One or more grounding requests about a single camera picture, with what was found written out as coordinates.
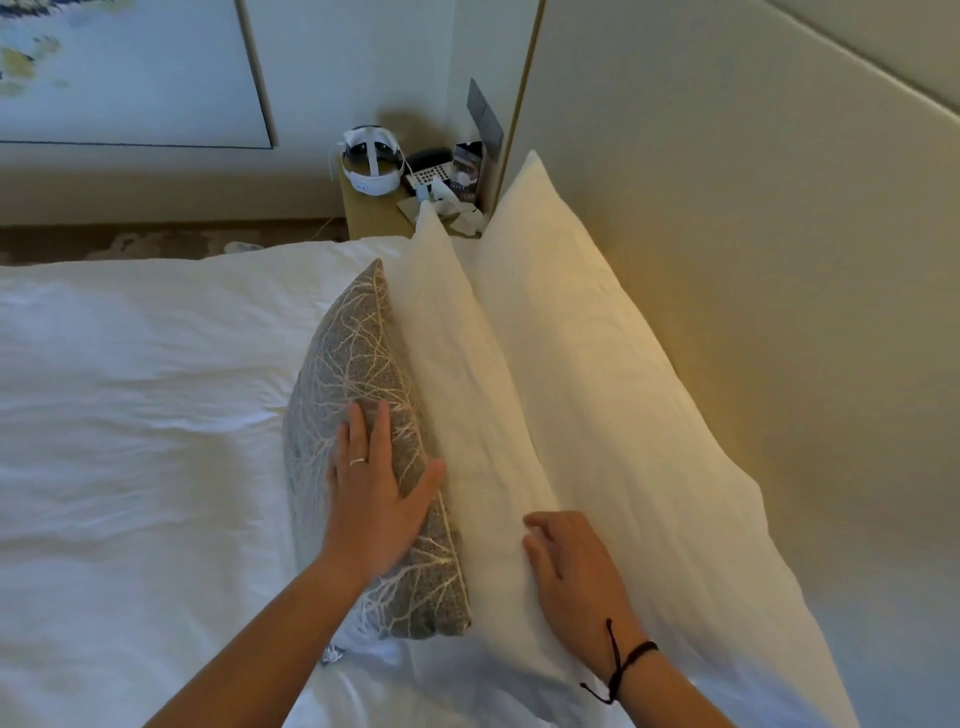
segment hand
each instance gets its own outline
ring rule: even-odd
[[[607,619],[621,657],[648,639],[610,554],[578,511],[531,513],[523,522],[540,530],[523,545],[550,629],[594,675],[610,680],[615,662]]]
[[[327,471],[330,518],[318,561],[334,563],[366,588],[406,554],[444,482],[443,460],[431,462],[406,498],[396,485],[390,438],[390,407],[377,405],[368,443],[363,410],[348,407],[348,423],[337,432],[333,465]]]

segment bed sheet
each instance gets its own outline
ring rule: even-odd
[[[0,268],[4,725],[141,724],[289,582],[289,393],[326,309],[405,244]],[[384,643],[316,670],[288,725],[544,725],[557,689],[469,637]]]

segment gray pillow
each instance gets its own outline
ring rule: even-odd
[[[371,431],[376,401],[390,404],[394,473],[406,496],[436,455],[390,294],[378,259],[330,307],[314,334],[283,422],[283,456],[300,570],[324,540],[329,499],[325,472],[347,405],[359,400]],[[461,635],[470,625],[467,587],[457,552],[460,535],[437,495],[411,552],[364,592],[334,635],[325,662],[342,650],[386,638]]]

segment headboard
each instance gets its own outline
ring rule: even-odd
[[[754,0],[550,0],[536,149],[760,483],[865,726],[960,683],[960,119]]]

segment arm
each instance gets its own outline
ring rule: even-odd
[[[280,726],[350,607],[410,549],[443,482],[444,464],[431,463],[414,492],[401,498],[386,403],[377,410],[369,446],[360,407],[352,404],[348,416],[327,474],[330,519],[320,556],[145,728]],[[367,462],[355,462],[360,458]]]
[[[606,685],[614,671],[607,619],[623,657],[649,639],[610,554],[582,513],[532,513],[524,522],[540,533],[528,534],[523,545],[547,623]],[[618,699],[638,726],[733,728],[658,651],[647,652],[623,673]]]

